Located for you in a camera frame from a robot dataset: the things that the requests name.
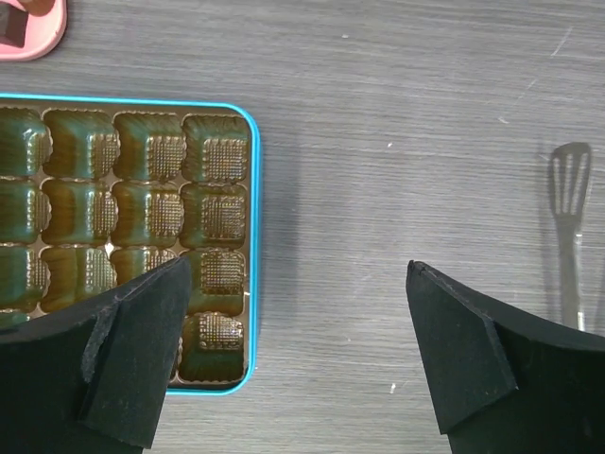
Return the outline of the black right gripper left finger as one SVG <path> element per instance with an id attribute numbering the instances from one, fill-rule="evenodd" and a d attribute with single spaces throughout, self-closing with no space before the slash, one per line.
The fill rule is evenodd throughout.
<path id="1" fill-rule="evenodd" d="M 151 447 L 190 300 L 179 257 L 1 331 L 4 453 L 140 453 Z"/>

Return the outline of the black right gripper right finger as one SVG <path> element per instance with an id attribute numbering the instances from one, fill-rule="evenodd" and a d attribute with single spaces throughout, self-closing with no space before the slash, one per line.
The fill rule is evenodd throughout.
<path id="1" fill-rule="evenodd" d="M 406 296 L 454 453 L 601 453 L 604 339 L 410 261 Z"/>

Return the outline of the stainless steel tongs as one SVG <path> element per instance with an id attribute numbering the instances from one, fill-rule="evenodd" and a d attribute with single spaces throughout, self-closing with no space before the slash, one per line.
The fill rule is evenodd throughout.
<path id="1" fill-rule="evenodd" d="M 559 243 L 562 323 L 585 329 L 580 296 L 580 246 L 584 205 L 589 192 L 592 149 L 584 142 L 555 148 L 548 161 L 549 206 Z"/>

